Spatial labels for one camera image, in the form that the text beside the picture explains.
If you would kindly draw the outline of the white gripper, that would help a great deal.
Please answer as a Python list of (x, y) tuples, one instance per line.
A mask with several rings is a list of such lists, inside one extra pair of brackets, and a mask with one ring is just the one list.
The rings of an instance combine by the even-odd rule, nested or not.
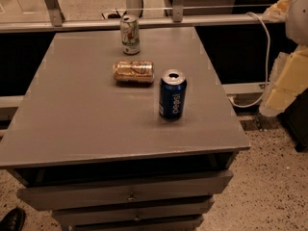
[(291, 54), (280, 52), (274, 61), (259, 112), (262, 116), (277, 116), (307, 89), (308, 47), (298, 46)]

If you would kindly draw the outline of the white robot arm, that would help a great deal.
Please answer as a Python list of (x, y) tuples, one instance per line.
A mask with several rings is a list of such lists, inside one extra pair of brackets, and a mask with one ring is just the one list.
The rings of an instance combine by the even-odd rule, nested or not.
[(308, 0), (278, 0), (263, 13), (267, 21), (284, 22), (294, 52), (280, 52), (259, 106), (262, 116), (277, 116), (308, 89)]

